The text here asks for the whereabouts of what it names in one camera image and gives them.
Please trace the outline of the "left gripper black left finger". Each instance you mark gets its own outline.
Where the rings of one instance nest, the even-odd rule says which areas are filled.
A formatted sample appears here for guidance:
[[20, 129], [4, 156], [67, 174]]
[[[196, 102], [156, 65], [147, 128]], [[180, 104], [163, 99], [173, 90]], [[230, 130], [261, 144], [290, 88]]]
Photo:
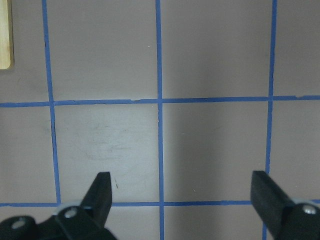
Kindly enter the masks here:
[[112, 206], [110, 172], [99, 172], [80, 203], [80, 208], [103, 228]]

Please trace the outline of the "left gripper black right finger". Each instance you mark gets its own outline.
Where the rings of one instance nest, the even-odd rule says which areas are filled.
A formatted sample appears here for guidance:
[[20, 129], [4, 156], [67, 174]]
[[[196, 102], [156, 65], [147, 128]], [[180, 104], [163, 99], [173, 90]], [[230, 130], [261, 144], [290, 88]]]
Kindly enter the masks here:
[[273, 237], [277, 237], [293, 210], [292, 199], [262, 170], [251, 175], [250, 201]]

